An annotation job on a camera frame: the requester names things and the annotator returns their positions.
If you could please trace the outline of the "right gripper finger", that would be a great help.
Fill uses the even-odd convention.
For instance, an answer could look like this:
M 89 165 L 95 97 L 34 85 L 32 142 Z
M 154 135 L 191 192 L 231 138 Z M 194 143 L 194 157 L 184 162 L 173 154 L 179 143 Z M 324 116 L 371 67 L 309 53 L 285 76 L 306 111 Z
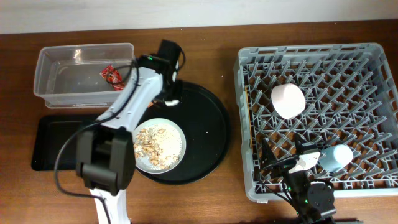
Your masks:
M 311 150 L 311 144 L 306 142 L 298 133 L 294 134 L 296 152 Z
M 275 161 L 275 155 L 272 151 L 272 148 L 269 146 L 266 138 L 264 138 L 261 141 L 261 151 L 262 151 L 261 162 L 264 165 L 268 165 Z

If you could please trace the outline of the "white napkin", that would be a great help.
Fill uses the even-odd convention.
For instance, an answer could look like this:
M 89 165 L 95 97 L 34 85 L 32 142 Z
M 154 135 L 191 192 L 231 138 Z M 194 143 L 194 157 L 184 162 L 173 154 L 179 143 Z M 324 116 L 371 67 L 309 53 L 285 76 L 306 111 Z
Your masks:
M 164 101 L 166 106 L 176 106 L 180 103 L 180 100 Z

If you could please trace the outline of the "blue plastic cup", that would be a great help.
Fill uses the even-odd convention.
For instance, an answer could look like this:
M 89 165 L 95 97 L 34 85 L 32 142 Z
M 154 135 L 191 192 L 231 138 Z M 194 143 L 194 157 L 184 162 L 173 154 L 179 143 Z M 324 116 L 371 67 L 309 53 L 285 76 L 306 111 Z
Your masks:
M 327 172 L 338 172 L 353 159 L 352 150 L 344 144 L 328 147 L 321 152 L 319 165 Z

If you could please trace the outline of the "grey plate with food scraps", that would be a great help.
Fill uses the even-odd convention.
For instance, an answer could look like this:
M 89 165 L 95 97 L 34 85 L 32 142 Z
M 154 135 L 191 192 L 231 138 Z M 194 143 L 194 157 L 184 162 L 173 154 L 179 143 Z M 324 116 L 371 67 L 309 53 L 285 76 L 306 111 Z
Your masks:
M 164 174 L 176 168 L 187 148 L 181 128 L 163 118 L 141 123 L 132 132 L 132 139 L 136 167 L 148 174 Z

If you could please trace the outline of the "red snack wrapper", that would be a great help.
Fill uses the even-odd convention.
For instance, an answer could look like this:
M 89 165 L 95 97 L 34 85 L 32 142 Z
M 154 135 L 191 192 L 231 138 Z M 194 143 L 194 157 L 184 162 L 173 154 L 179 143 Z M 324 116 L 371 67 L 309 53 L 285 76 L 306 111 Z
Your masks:
M 114 90 L 124 90 L 125 84 L 120 76 L 120 73 L 112 65 L 108 65 L 99 73 L 107 83 L 109 83 Z

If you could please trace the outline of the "wooden chopstick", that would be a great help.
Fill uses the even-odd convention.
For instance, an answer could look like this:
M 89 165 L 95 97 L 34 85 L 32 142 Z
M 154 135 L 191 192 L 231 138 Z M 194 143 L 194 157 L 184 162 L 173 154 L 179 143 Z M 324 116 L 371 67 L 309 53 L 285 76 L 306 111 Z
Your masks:
M 244 87 L 244 91 L 245 91 L 245 94 L 246 94 L 246 101 L 247 101 L 247 105 L 246 105 L 247 106 L 247 110 L 246 110 L 246 112 L 247 112 L 247 116 L 248 116 L 249 145 L 250 145 L 250 149 L 253 150 L 252 129 L 251 129 L 251 112 L 250 112 L 251 99 L 250 99 L 250 94 L 249 94 L 248 88 L 246 86 Z

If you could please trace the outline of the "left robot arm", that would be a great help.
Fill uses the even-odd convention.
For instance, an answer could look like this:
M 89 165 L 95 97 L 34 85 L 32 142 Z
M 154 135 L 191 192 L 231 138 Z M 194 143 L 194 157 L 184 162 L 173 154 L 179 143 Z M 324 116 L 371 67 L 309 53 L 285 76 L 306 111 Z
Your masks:
M 126 189 L 136 169 L 132 132 L 152 102 L 175 106 L 181 102 L 183 82 L 177 79 L 186 56 L 181 46 L 163 40 L 158 52 L 141 55 L 128 66 L 127 85 L 116 101 L 95 121 L 73 133 L 59 150 L 54 165 L 58 190 L 68 196 L 92 198 L 100 223 L 130 223 Z M 76 141 L 76 174 L 89 189 L 81 194 L 64 189 L 58 178 L 60 159 Z

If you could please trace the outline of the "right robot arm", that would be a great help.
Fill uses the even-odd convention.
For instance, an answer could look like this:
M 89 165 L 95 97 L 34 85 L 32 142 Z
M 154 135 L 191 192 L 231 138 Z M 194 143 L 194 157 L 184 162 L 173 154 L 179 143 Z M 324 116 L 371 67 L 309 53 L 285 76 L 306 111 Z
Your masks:
M 263 139 L 261 168 L 257 173 L 260 184 L 286 201 L 297 213 L 302 223 L 334 223 L 334 185 L 329 180 L 310 180 L 307 171 L 316 166 L 321 150 L 294 134 L 296 153 L 278 159 L 268 142 Z M 277 193 L 266 184 L 265 176 L 282 179 L 283 194 Z

